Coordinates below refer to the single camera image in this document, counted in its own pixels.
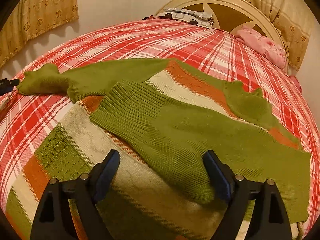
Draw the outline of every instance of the metal screw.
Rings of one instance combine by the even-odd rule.
[[[236,180],[239,180],[239,181],[244,180],[244,176],[242,176],[241,174],[237,174],[235,177],[236,177]]]
[[[80,175],[80,179],[82,179],[82,180],[86,180],[87,178],[89,178],[89,174],[88,173],[82,173]]]
[[[272,186],[272,185],[275,184],[275,182],[274,182],[272,179],[268,179],[268,180],[267,180],[267,183],[268,183],[270,186]]]
[[[52,178],[52,179],[49,180],[49,183],[50,183],[51,185],[56,184],[56,182],[57,182],[57,179],[56,179],[56,178]]]

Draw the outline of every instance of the curtain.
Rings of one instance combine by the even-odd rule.
[[[0,67],[28,40],[78,18],[77,0],[20,0],[0,31]]]
[[[314,16],[303,0],[245,0],[259,9],[278,29],[289,59],[299,70],[307,50]]]

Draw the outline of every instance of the plaid bed sheet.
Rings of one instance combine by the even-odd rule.
[[[240,80],[248,92],[262,88],[273,115],[311,153],[309,218],[303,226],[306,234],[320,213],[320,143],[315,121],[288,76],[229,33],[151,17],[79,36],[40,56],[24,71],[49,62],[63,72],[105,60],[172,57],[210,76]],[[23,73],[16,78],[22,79]],[[18,174],[73,104],[61,95],[21,96],[16,89],[0,97],[0,102],[0,206],[5,212]]]

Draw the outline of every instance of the pink fabric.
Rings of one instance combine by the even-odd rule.
[[[294,85],[297,87],[297,89],[300,91],[300,93],[302,93],[302,87],[300,86],[300,83],[299,83],[297,77],[296,76],[290,76],[289,78],[294,83]]]
[[[287,64],[285,50],[280,45],[275,44],[270,38],[262,36],[245,25],[242,26],[241,30],[236,31],[235,37],[236,41],[258,52],[278,68],[285,68]]]

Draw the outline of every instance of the white wall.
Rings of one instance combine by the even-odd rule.
[[[302,95],[306,99],[311,112],[320,128],[320,24],[314,19],[314,29],[311,33],[306,55],[297,73],[302,87]]]
[[[143,19],[171,0],[78,0],[79,20],[60,26],[27,43],[0,70],[12,78],[22,68],[50,49],[77,36],[107,26]]]

